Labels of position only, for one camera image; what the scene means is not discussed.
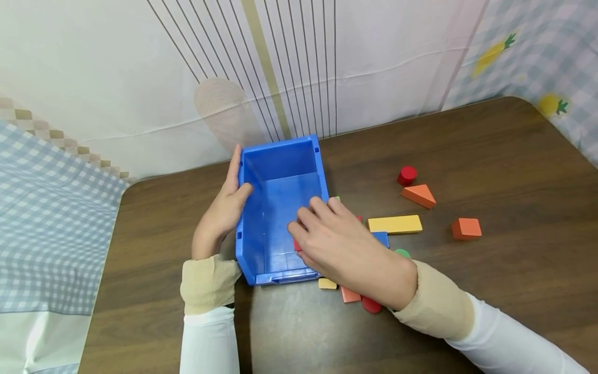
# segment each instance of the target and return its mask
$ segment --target yellow rectangular block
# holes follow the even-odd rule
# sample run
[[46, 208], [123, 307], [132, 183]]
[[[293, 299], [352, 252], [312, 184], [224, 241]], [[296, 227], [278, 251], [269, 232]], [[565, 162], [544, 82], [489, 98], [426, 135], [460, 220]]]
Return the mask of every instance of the yellow rectangular block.
[[337, 284], [327, 278], [318, 279], [318, 287], [323, 290], [336, 290]]
[[417, 214], [397, 217], [370, 218], [370, 232], [385, 231], [388, 234], [409, 234], [422, 231], [422, 222]]

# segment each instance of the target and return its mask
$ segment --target toy block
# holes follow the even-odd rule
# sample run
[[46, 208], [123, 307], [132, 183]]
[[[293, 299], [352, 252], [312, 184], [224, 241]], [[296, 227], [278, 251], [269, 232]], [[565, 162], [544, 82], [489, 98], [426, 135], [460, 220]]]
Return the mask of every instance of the toy block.
[[409, 234], [422, 231], [422, 222], [417, 214], [397, 217], [370, 218], [370, 232], [384, 231], [388, 234]]
[[378, 239], [378, 241], [382, 243], [382, 245], [384, 245], [386, 248], [390, 248], [390, 243], [388, 241], [388, 232], [373, 232], [372, 235], [374, 235], [374, 237]]
[[396, 181], [401, 186], [410, 186], [417, 177], [417, 170], [413, 166], [405, 166], [401, 169]]
[[482, 236], [477, 218], [457, 218], [451, 225], [453, 236], [458, 240], [472, 240]]
[[337, 284], [327, 278], [318, 279], [318, 287], [322, 290], [336, 290]]
[[425, 206], [427, 209], [432, 209], [434, 205], [436, 205], [436, 200], [426, 184], [405, 187], [403, 191], [401, 191], [401, 196], [418, 203], [419, 205]]
[[406, 250], [402, 250], [402, 249], [399, 248], [399, 249], [395, 250], [395, 252], [398, 253], [398, 254], [400, 254], [401, 256], [407, 258], [407, 259], [411, 258], [411, 255]]
[[382, 305], [367, 296], [361, 297], [361, 306], [370, 313], [376, 314], [382, 310]]
[[340, 286], [340, 293], [343, 295], [343, 302], [345, 304], [361, 301], [360, 294], [353, 292], [346, 287]]

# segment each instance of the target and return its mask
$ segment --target blue gingham fabric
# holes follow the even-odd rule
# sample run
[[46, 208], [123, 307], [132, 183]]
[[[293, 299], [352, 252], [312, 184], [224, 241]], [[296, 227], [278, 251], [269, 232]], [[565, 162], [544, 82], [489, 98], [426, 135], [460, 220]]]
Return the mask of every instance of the blue gingham fabric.
[[[513, 44], [474, 76], [483, 53], [511, 34]], [[490, 0], [443, 109], [497, 96], [542, 109], [547, 95], [561, 99], [565, 110], [544, 114], [598, 166], [595, 0]]]
[[91, 315], [127, 186], [0, 121], [0, 313]]

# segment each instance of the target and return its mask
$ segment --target blue plastic bin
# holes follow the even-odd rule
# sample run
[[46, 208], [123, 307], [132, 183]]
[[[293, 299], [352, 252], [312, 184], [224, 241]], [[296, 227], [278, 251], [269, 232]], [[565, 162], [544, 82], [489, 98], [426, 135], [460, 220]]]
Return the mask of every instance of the blue plastic bin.
[[319, 274], [297, 256], [286, 225], [309, 199], [328, 200], [318, 137], [246, 148], [239, 185], [254, 187], [237, 225], [235, 252], [250, 285], [307, 281]]

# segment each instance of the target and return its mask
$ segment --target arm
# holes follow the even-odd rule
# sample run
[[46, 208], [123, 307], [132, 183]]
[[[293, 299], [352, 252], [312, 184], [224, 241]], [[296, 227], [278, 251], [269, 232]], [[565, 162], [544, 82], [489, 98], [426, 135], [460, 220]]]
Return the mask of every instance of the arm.
[[587, 373], [562, 350], [462, 291], [431, 266], [382, 246], [338, 200], [314, 197], [288, 230], [305, 264], [445, 339], [486, 373]]
[[237, 224], [253, 188], [239, 188], [241, 148], [237, 146], [227, 179], [197, 225], [191, 260], [183, 264], [181, 296], [185, 325], [180, 373], [239, 373], [234, 331], [234, 283], [241, 274], [236, 261], [221, 258], [222, 240]]
[[[228, 296], [234, 294], [234, 282], [238, 277], [237, 264], [223, 261], [219, 254], [184, 264], [181, 283], [181, 295], [185, 300], [182, 374], [239, 372], [232, 308], [234, 296]], [[214, 293], [209, 295], [207, 288], [213, 289]]]
[[500, 310], [462, 291], [444, 274], [414, 261], [418, 288], [395, 317], [440, 337], [484, 373], [587, 373], [548, 340]]

